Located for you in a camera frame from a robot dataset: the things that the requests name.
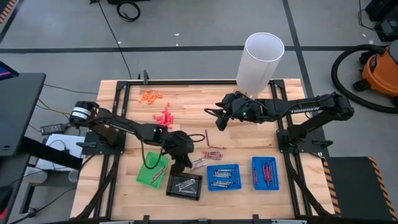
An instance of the yellow and black striped edge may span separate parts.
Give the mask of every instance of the yellow and black striped edge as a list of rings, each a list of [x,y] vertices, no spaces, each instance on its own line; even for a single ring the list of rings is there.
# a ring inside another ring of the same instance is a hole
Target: yellow and black striped edge
[[[331,197],[331,202],[333,204],[333,209],[335,210],[336,215],[341,215],[340,207],[337,201],[335,186],[333,185],[333,179],[331,178],[330,175],[329,164],[325,160],[325,158],[322,158],[322,163],[323,163],[323,171],[325,172],[326,181],[328,182],[329,193]]]
[[[16,2],[17,2],[17,0],[10,0],[8,2],[7,6],[4,8],[3,12],[0,14],[0,24],[2,24],[6,20],[6,17],[8,16],[8,14],[10,14],[10,12]]]
[[[387,189],[386,189],[386,187],[383,184],[383,179],[381,178],[381,174],[379,172],[379,168],[377,168],[376,161],[372,157],[368,157],[368,158],[372,162],[372,165],[373,165],[373,168],[374,168],[374,172],[375,172],[375,174],[377,176],[377,180],[379,181],[379,184],[380,184],[380,188],[383,191],[384,199],[386,200],[386,204],[389,207],[389,211],[390,211],[390,214],[392,216],[392,220],[397,221],[398,220],[397,219],[397,215],[396,215],[394,209],[392,208],[392,204],[391,204],[390,198],[388,197],[388,194],[387,194]]]

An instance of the wooden table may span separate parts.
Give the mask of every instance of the wooden table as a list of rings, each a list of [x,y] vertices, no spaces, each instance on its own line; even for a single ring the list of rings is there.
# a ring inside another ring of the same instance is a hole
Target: wooden table
[[[97,98],[100,107],[111,110],[116,83],[115,80],[101,82]],[[299,79],[285,80],[285,85],[289,100],[304,98]],[[220,102],[225,94],[231,93],[235,88],[236,86],[232,85],[134,86],[131,88],[127,118],[139,123],[153,123],[152,116],[160,114],[166,103],[170,102],[169,111],[174,116],[171,131],[181,129],[188,134],[204,134],[204,130],[207,129],[210,144],[226,146],[228,149],[222,151],[224,155],[222,160],[208,159],[206,163],[209,165],[239,164],[243,187],[241,190],[209,192],[205,167],[194,171],[185,169],[185,172],[203,176],[200,200],[168,197],[165,192],[170,166],[159,189],[136,182],[142,165],[141,144],[135,136],[128,134],[126,150],[119,164],[112,220],[142,220],[144,215],[150,215],[151,220],[251,219],[253,214],[258,214],[260,218],[294,217],[284,158],[278,150],[275,134],[277,123],[253,124],[234,120],[229,121],[228,127],[221,132],[215,125],[216,118],[203,111],[204,108],[215,108],[215,103]],[[163,93],[164,97],[157,99],[152,105],[139,103],[137,99],[146,89]],[[272,98],[271,88],[267,87],[258,97]],[[123,98],[120,99],[119,105],[122,105],[122,100]],[[293,115],[295,124],[300,124],[306,119],[304,114]],[[145,146],[145,152],[159,150],[158,147]],[[206,141],[195,143],[195,151],[189,156],[194,161],[201,157],[202,151],[209,150]],[[280,190],[254,190],[251,175],[253,156],[276,158]],[[321,160],[311,154],[302,154],[301,160],[308,188],[326,210],[334,213]],[[81,171],[71,217],[83,210],[98,188],[102,161],[103,156],[95,156]],[[300,210],[304,213],[301,192],[297,186],[296,189]],[[106,200],[103,200],[102,215],[104,215],[105,207]]]

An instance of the blue tray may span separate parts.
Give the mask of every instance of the blue tray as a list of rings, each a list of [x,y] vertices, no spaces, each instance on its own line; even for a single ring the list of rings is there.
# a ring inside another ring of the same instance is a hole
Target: blue tray
[[[270,181],[269,186],[267,186],[264,180],[264,174],[262,173],[262,164],[271,165],[271,176],[272,181]],[[257,170],[257,185],[254,180],[254,168]],[[278,170],[276,168],[275,157],[253,157],[251,159],[251,169],[253,175],[253,186],[256,190],[279,190],[278,181]]]
[[[230,178],[213,177],[214,172],[217,169],[233,169],[234,171],[231,172]],[[211,186],[211,183],[216,182],[217,180],[230,181],[234,183],[229,185],[228,188]],[[209,188],[209,191],[241,189],[242,182],[241,182],[241,175],[239,173],[239,165],[228,164],[228,165],[207,166],[207,186]]]

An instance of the floor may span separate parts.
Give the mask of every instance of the floor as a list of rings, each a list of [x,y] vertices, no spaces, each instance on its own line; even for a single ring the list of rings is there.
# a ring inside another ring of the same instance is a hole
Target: floor
[[[363,7],[369,1],[362,0]],[[151,0],[138,3],[142,14],[133,23],[120,20],[115,6],[101,3],[133,78],[143,69],[151,78],[235,78],[246,38],[270,32],[287,46],[274,78],[301,78],[307,96],[321,95],[335,91],[330,70],[345,46],[382,44],[375,32],[358,25],[357,0]],[[18,72],[44,72],[46,83],[80,91],[97,91],[101,80],[129,78],[98,4],[19,0],[17,7],[12,24],[0,35],[0,60]],[[367,15],[363,17],[371,24]],[[358,78],[357,58],[347,58],[341,65],[340,77],[348,87]],[[383,96],[364,95],[388,104]],[[49,87],[40,98],[66,111],[78,100],[95,100],[94,95]],[[390,199],[398,205],[398,117],[355,103],[353,107],[356,113],[349,121],[324,127],[326,138],[335,142],[330,154],[375,158]],[[39,128],[66,122],[61,114],[37,108],[30,124]],[[42,139],[32,128],[26,135]],[[32,205],[41,207],[64,190],[41,188]],[[69,192],[22,223],[66,220],[72,202]],[[10,221],[21,217],[18,210]]]

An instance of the white label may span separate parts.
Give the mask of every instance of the white label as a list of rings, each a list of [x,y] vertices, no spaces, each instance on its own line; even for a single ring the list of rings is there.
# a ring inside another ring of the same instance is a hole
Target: white label
[[[79,118],[87,119],[87,115],[85,115],[81,112],[73,112],[72,116],[78,116]]]
[[[316,107],[316,108],[308,108],[308,109],[292,110],[292,113],[303,113],[303,112],[316,111],[316,110],[319,110],[319,107]]]
[[[91,115],[90,111],[88,111],[88,110],[86,110],[84,108],[80,108],[80,107],[74,107],[73,111],[79,111],[79,112],[85,113],[87,116]]]

